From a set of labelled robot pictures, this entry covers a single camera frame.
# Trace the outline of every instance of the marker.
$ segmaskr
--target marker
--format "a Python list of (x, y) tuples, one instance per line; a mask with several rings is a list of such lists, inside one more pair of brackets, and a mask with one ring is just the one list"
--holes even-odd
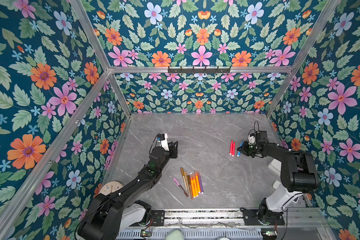
[(195, 170), (195, 178), (196, 178), (196, 185), (197, 185), (197, 192), (201, 193), (200, 191), (200, 183), (199, 183), (199, 177), (197, 175), (197, 171)]
[(231, 146), (229, 148), (229, 155), (232, 155), (233, 140), (231, 140)]
[(200, 176), (200, 171), (197, 171), (197, 176), (199, 177), (199, 183), (200, 183), (200, 191), (203, 194), (204, 190), (203, 190), (203, 184), (202, 184), (202, 178)]
[(186, 191), (183, 189), (183, 187), (180, 185), (180, 183), (178, 182), (178, 180), (176, 179), (176, 177), (173, 178), (173, 181), (175, 182), (176, 185), (178, 185), (180, 187), (180, 189), (183, 191), (183, 193), (188, 197), (188, 194), (186, 193)]
[(237, 151), (237, 156), (238, 156), (238, 157), (240, 157), (240, 153), (241, 153), (241, 152)]
[(235, 156), (235, 142), (233, 142), (233, 147), (232, 147), (232, 157)]
[(189, 193), (191, 195), (191, 199), (193, 199), (193, 192), (192, 192), (192, 186), (191, 186), (191, 178), (189, 175), (187, 175), (187, 182), (188, 182), (188, 189), (189, 189)]

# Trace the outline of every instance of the small blue flower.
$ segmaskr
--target small blue flower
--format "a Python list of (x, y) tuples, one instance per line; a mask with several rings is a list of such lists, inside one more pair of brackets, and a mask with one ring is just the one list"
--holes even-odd
[(40, 114), (40, 108), (34, 106), (34, 108), (31, 109), (31, 112), (33, 113), (34, 116), (36, 116), (37, 114)]
[(158, 28), (158, 30), (163, 29), (163, 24), (160, 22), (157, 22), (157, 25), (155, 26), (155, 28)]
[(311, 22), (312, 20), (314, 20), (314, 19), (315, 19), (315, 16), (316, 16), (316, 15), (310, 15), (309, 18), (308, 18), (308, 22)]
[(35, 135), (35, 132), (38, 132), (37, 125), (33, 126), (32, 125), (28, 125), (28, 127), (30, 128), (30, 130), (28, 130), (28, 133), (32, 133), (32, 135)]
[(83, 185), (81, 183), (79, 183), (76, 187), (76, 190), (80, 190), (83, 187)]
[(31, 46), (31, 45), (26, 45), (26, 44), (24, 44), (24, 46), (25, 46), (24, 51), (29, 52), (29, 53), (32, 53), (32, 52), (34, 51), (34, 50), (32, 49), (32, 46)]
[(339, 21), (340, 16), (333, 18), (333, 24), (336, 24)]
[(330, 72), (329, 74), (331, 75), (331, 77), (334, 77), (334, 76), (336, 76), (336, 73), (337, 72), (335, 72), (335, 70), (332, 70), (332, 72)]
[(72, 191), (72, 188), (67, 187), (65, 190), (66, 190), (65, 195), (68, 195)]
[(7, 121), (5, 121), (8, 117), (4, 117), (2, 114), (0, 114), (0, 125), (4, 123), (7, 123)]
[(357, 211), (358, 214), (360, 214), (360, 204), (358, 204), (357, 207), (355, 207), (355, 210)]
[(31, 28), (35, 31), (39, 31), (39, 25), (37, 25), (37, 23), (35, 22), (35, 20), (33, 20), (32, 22), (29, 22), (29, 25), (31, 26)]
[(197, 21), (198, 21), (198, 20), (197, 20), (197, 16), (192, 16), (191, 21), (193, 21), (193, 23), (197, 22)]
[(52, 234), (54, 236), (57, 231), (58, 231), (58, 226), (53, 226), (52, 231), (49, 234)]
[(336, 34), (335, 32), (332, 32), (331, 35), (328, 37), (329, 40), (334, 39), (334, 38), (335, 38), (335, 34)]
[(75, 35), (75, 32), (73, 31), (69, 31), (70, 33), (71, 33), (71, 38), (73, 38), (73, 39), (76, 39), (77, 38), (77, 36)]
[(299, 20), (300, 18), (301, 18), (300, 13), (299, 13), (299, 14), (297, 14), (297, 15), (295, 15), (295, 19), (296, 19), (296, 20)]
[(20, 237), (19, 237), (19, 240), (26, 240), (27, 239), (27, 237), (28, 237), (28, 234), (26, 234), (26, 235), (21, 235)]
[(56, 187), (59, 183), (58, 178), (56, 178), (55, 180), (52, 181), (52, 187)]
[(209, 20), (210, 22), (214, 23), (216, 21), (216, 15), (215, 16), (211, 16), (211, 19)]
[(168, 17), (168, 12), (165, 11), (165, 10), (163, 10), (163, 12), (161, 12), (161, 15), (163, 15), (163, 18), (164, 18), (164, 17)]
[(240, 12), (241, 17), (245, 17), (245, 15), (247, 15), (247, 10), (246, 9), (244, 9), (244, 11)]
[(72, 18), (72, 16), (67, 15), (67, 17), (68, 17), (67, 21), (70, 22), (70, 23), (73, 23), (73, 18)]
[(244, 29), (249, 30), (252, 26), (249, 23), (244, 24)]
[(52, 9), (51, 9), (51, 6), (48, 6), (48, 4), (46, 3), (45, 4), (45, 7), (44, 7), (48, 12), (52, 12)]
[(44, 191), (42, 191), (41, 194), (45, 197), (46, 195), (48, 195), (48, 190), (44, 188)]
[(107, 13), (107, 18), (108, 18), (109, 21), (110, 21), (110, 20), (113, 20), (112, 17), (113, 17), (112, 15), (110, 15), (109, 13)]
[(97, 23), (100, 22), (100, 19), (97, 15), (92, 15), (93, 20), (96, 21)]
[(6, 162), (4, 159), (1, 161), (3, 164), (0, 164), (0, 168), (2, 172), (5, 172), (7, 168), (11, 168), (10, 163), (11, 161)]
[(16, 58), (16, 60), (18, 61), (19, 59), (23, 59), (23, 57), (21, 56), (21, 53), (17, 53), (15, 50), (12, 50), (12, 52), (14, 53), (12, 56), (14, 58)]

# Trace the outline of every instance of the pen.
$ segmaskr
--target pen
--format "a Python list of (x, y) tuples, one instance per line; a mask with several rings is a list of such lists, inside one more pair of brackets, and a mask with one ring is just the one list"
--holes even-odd
[(237, 156), (238, 156), (238, 157), (240, 157), (240, 153), (241, 153), (241, 152), (237, 151)]
[(173, 178), (173, 181), (175, 182), (176, 185), (178, 185), (180, 187), (180, 189), (183, 191), (183, 193), (188, 197), (187, 192), (183, 189), (183, 187), (180, 185), (180, 183), (178, 182), (178, 180), (176, 179), (176, 177)]

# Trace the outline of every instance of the floral wall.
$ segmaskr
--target floral wall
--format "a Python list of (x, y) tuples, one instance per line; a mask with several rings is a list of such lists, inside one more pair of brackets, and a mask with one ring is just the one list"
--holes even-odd
[[(0, 213), (101, 73), (68, 2), (0, 1)], [(107, 82), (6, 239), (72, 239), (124, 118)]]
[(283, 145), (316, 157), (320, 207), (338, 239), (360, 239), (360, 0), (342, 1), (272, 115)]

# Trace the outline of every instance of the pile of markers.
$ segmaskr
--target pile of markers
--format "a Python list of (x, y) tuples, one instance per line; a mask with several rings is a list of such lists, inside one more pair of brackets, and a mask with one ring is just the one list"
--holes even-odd
[(188, 197), (188, 195), (191, 196), (191, 199), (198, 197), (199, 194), (203, 194), (203, 185), (202, 185), (202, 179), (200, 177), (200, 171), (196, 171), (194, 174), (187, 175), (187, 172), (184, 171), (184, 169), (181, 167), (181, 175), (183, 178), (185, 189), (181, 186), (179, 181), (174, 177), (173, 181), (175, 184), (183, 191), (183, 193)]
[(231, 146), (230, 146), (230, 150), (229, 150), (229, 155), (232, 155), (232, 157), (235, 156), (235, 151), (236, 151), (236, 144), (235, 142), (232, 140), (231, 141)]

